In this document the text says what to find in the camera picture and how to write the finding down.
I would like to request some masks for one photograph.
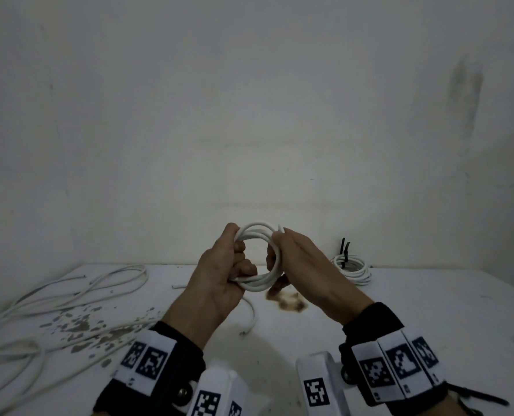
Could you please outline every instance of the white table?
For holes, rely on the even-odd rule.
[[[83,265],[73,273],[94,277],[116,267],[120,266]],[[53,320],[58,313],[18,321],[10,324],[3,336],[44,333],[44,339],[59,341],[80,333],[66,331],[78,317],[89,325],[85,333],[103,324],[114,325],[138,317],[159,318],[180,294],[170,286],[186,283],[193,269],[191,265],[149,265],[149,281],[133,294],[75,308],[60,314],[57,321]],[[470,404],[487,416],[514,415],[514,287],[480,271],[372,271],[373,282],[363,288],[364,292],[387,304],[406,325],[425,335],[446,365],[450,382],[508,399],[511,406],[505,408],[479,400],[471,400]],[[313,305],[302,313],[288,312],[278,309],[276,302],[265,300],[264,292],[246,295],[257,309],[256,327],[240,338],[239,324],[251,317],[249,307],[242,302],[205,348],[207,365],[221,361],[247,381],[253,412],[244,414],[303,415],[296,358],[328,350],[339,360],[337,348],[344,341],[341,327]],[[69,326],[63,329],[66,321]],[[50,382],[98,356],[109,343],[120,341],[114,337],[101,342],[99,348],[92,343],[82,350],[76,348],[74,353],[71,348],[53,353],[38,384]],[[12,414],[88,415],[125,350]],[[348,390],[346,397],[355,416],[389,414],[385,406],[367,407],[355,388]]]

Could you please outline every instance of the wall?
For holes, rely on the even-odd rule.
[[[514,283],[514,0],[31,8],[83,260],[194,263],[266,220]]]
[[[76,262],[39,24],[0,0],[0,303]]]

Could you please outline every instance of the wrist-mounted device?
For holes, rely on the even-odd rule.
[[[163,322],[143,331],[100,394],[94,412],[111,416],[178,414],[205,371],[203,351]]]
[[[383,303],[367,307],[344,333],[343,371],[369,406],[385,403],[394,416],[413,416],[447,396],[445,371],[430,346]]]

